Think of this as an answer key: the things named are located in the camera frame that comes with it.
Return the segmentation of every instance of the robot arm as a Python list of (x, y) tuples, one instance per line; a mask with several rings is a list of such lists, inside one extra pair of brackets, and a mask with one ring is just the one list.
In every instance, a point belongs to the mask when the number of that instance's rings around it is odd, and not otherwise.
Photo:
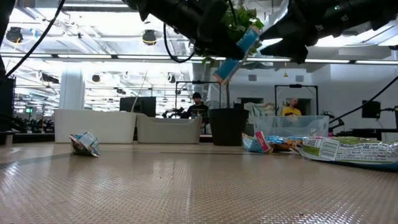
[(260, 38), (282, 41), (260, 51), (263, 55), (293, 58), (304, 63), (308, 50), (318, 39), (332, 35), (338, 37), (351, 27), (371, 23), (372, 29), (397, 19), (397, 0), (285, 0), (283, 16), (275, 17), (274, 23)]
[(244, 52), (233, 42), (221, 19), (228, 9), (225, 0), (123, 0), (139, 11), (142, 21), (152, 14), (193, 43), (200, 55), (242, 59)]

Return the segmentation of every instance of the metal frame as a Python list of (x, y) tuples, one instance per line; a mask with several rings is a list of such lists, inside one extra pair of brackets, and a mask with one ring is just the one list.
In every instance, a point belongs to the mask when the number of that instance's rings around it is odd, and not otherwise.
[(277, 112), (277, 89), (278, 87), (289, 87), (289, 88), (303, 88), (303, 87), (312, 87), (315, 89), (315, 97), (316, 97), (316, 102), (317, 102), (317, 115), (319, 115), (319, 103), (318, 103), (318, 86), (317, 85), (301, 85), (301, 84), (291, 84), (291, 85), (275, 85), (274, 91), (275, 91), (275, 116), (278, 116)]
[[(192, 83), (192, 84), (196, 84), (196, 85), (216, 83), (216, 84), (219, 84), (220, 90), (221, 90), (221, 84), (218, 82), (207, 82), (207, 81), (199, 81), (199, 80), (197, 80), (197, 81), (176, 81), (175, 82), (175, 109), (177, 109), (177, 92), (178, 92), (178, 84), (179, 83)], [(218, 103), (219, 103), (219, 107), (221, 108), (221, 92), (219, 94)]]

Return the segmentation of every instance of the man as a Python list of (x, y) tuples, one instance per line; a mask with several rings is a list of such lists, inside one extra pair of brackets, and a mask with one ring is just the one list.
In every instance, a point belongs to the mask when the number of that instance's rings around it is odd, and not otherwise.
[(187, 116), (190, 118), (197, 118), (201, 116), (202, 127), (204, 127), (206, 124), (208, 124), (207, 111), (209, 110), (209, 107), (203, 104), (200, 93), (194, 93), (192, 95), (192, 99), (195, 104), (188, 108)]
[(282, 116), (301, 116), (301, 111), (296, 108), (298, 103), (297, 98), (290, 99), (289, 106), (282, 110)]

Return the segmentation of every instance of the blue packet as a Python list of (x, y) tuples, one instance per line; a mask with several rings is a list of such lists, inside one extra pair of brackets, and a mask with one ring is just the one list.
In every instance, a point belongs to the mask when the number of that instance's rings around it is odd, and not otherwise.
[(237, 43), (238, 47), (245, 52), (245, 58), (243, 60), (236, 60), (227, 58), (219, 69), (213, 74), (216, 77), (217, 82), (224, 84), (227, 83), (235, 72), (239, 69), (239, 66), (246, 60), (249, 52), (256, 44), (259, 38), (260, 31), (255, 26), (250, 26), (242, 39)]
[(100, 156), (100, 147), (98, 140), (88, 131), (84, 134), (69, 135), (72, 146), (72, 153), (81, 156)]

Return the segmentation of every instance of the label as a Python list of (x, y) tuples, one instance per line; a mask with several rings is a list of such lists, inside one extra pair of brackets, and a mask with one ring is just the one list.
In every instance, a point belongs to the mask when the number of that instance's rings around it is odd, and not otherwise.
[(95, 137), (93, 134), (89, 133), (88, 131), (84, 133), (79, 141), (84, 145), (86, 148), (89, 148), (91, 144), (95, 141)]
[(319, 157), (329, 159), (331, 161), (336, 160), (336, 155), (340, 141), (335, 139), (323, 139), (319, 147)]
[(362, 164), (388, 164), (398, 161), (398, 142), (386, 144), (348, 138), (307, 138), (303, 140), (302, 151), (307, 154), (306, 157), (319, 160)]
[(398, 146), (384, 143), (340, 144), (337, 161), (396, 162)]
[(303, 145), (319, 148), (321, 146), (321, 142), (322, 139), (305, 138), (303, 140)]
[(264, 133), (262, 133), (262, 131), (256, 132), (256, 139), (258, 141), (258, 143), (260, 144), (262, 151), (263, 152), (267, 152), (268, 150), (271, 149), (271, 147), (269, 147), (266, 138), (264, 137)]

